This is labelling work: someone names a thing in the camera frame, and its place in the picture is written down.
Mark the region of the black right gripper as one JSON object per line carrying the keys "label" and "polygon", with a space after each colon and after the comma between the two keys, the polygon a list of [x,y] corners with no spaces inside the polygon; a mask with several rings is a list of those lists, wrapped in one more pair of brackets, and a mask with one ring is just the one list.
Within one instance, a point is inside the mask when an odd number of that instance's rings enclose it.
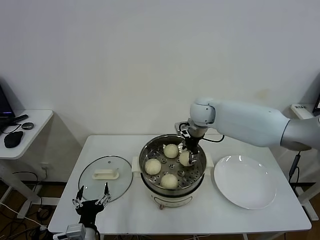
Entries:
{"label": "black right gripper", "polygon": [[185,142],[182,141],[177,145],[179,152],[189,151],[188,164],[190,166],[194,165],[198,159],[198,144],[201,140],[200,137],[187,137]]}

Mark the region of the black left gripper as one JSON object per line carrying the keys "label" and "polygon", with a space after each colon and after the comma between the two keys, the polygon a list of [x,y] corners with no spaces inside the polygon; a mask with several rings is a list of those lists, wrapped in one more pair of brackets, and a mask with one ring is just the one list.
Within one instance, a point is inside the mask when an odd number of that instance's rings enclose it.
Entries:
{"label": "black left gripper", "polygon": [[104,207],[111,199],[108,182],[104,185],[103,196],[97,201],[88,200],[82,202],[83,192],[84,186],[78,190],[76,197],[72,199],[72,203],[75,206],[75,211],[80,215],[79,223],[85,227],[93,227],[96,225],[97,214],[104,210]]}

